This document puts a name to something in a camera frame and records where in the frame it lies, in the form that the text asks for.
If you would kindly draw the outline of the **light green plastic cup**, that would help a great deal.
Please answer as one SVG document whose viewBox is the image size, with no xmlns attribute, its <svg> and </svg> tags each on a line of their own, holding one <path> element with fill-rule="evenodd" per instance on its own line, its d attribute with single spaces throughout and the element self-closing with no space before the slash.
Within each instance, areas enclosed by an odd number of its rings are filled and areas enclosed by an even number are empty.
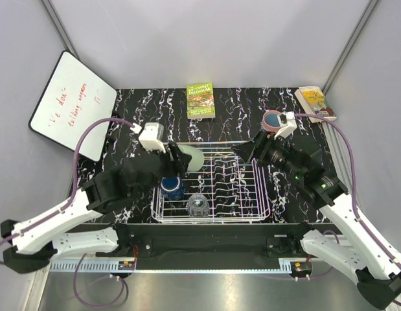
<svg viewBox="0 0 401 311">
<path fill-rule="evenodd" d="M 198 148 L 185 144 L 179 144 L 178 147 L 183 154 L 187 154 L 192 157 L 188 163 L 187 172 L 200 171 L 205 161 L 203 152 Z"/>
</svg>

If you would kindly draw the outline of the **pink plastic cup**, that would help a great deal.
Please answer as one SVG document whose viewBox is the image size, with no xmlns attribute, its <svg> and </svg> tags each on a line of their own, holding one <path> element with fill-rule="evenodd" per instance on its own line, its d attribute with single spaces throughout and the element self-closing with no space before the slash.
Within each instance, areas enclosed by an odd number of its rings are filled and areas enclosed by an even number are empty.
<svg viewBox="0 0 401 311">
<path fill-rule="evenodd" d="M 263 116 L 264 116 L 266 113 L 268 113 L 268 112 L 270 112 L 270 113 L 278 113 L 279 115 L 281 114 L 279 111 L 276 111 L 276 110 L 269 110 L 269 111 L 266 111 L 266 112 L 263 114 Z M 279 131 L 279 130 L 281 129 L 281 127 L 282 127 L 282 125 L 281 125 L 281 120 L 280 120 L 280 127 L 278 127 L 278 128 L 272 128 L 272 127 L 266 126 L 266 125 L 264 124 L 264 122 L 263 122 L 263 116 L 262 116 L 262 122 L 261 122 L 261 127 L 262 127 L 263 130 L 266 130 L 267 132 L 277 132 L 277 131 Z"/>
</svg>

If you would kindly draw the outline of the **light blue plastic cup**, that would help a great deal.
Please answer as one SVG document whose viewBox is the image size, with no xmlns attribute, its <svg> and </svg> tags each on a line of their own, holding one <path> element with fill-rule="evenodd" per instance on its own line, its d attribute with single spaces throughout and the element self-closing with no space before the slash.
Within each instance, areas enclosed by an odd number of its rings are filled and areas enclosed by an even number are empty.
<svg viewBox="0 0 401 311">
<path fill-rule="evenodd" d="M 263 116 L 263 122 L 266 126 L 270 126 L 272 128 L 280 127 L 280 119 L 278 117 L 278 113 L 266 113 Z"/>
</svg>

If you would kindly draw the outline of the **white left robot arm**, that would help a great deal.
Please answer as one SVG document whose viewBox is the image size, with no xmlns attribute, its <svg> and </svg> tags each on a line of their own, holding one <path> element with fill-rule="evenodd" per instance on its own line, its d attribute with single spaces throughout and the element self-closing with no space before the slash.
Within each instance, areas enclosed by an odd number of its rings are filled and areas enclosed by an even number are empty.
<svg viewBox="0 0 401 311">
<path fill-rule="evenodd" d="M 46 267 L 53 259 L 73 255 L 124 257 L 132 251 L 133 241 L 119 225 L 79 233 L 70 230 L 136 203 L 163 178 L 182 178 L 187 172 L 199 171 L 203 164 L 203 152 L 197 148 L 168 143 L 165 152 L 143 152 L 100 172 L 41 215 L 24 222 L 2 222 L 1 236 L 10 247 L 3 251 L 0 264 L 24 274 Z"/>
</svg>

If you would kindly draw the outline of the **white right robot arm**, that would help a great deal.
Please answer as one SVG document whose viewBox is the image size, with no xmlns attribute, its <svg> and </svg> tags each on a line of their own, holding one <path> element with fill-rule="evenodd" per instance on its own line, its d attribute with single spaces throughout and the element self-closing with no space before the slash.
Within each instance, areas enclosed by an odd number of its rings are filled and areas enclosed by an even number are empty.
<svg viewBox="0 0 401 311">
<path fill-rule="evenodd" d="M 362 213 L 344 183 L 321 164 L 321 151 L 307 144 L 286 146 L 273 133 L 260 131 L 232 147 L 244 162 L 271 165 L 286 174 L 312 208 L 326 216 L 353 250 L 331 242 L 310 225 L 300 225 L 287 240 L 295 257 L 318 257 L 347 276 L 373 307 L 385 310 L 401 294 L 401 252 Z"/>
</svg>

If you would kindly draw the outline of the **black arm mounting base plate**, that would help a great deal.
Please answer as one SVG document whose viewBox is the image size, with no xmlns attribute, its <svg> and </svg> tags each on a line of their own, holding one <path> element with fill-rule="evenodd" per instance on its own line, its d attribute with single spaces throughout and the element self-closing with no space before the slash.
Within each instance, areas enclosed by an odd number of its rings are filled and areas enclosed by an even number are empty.
<svg viewBox="0 0 401 311">
<path fill-rule="evenodd" d="M 279 259 L 279 237 L 299 224 L 127 224 L 122 246 L 110 257 L 130 257 L 137 246 L 138 270 L 269 270 Z"/>
</svg>

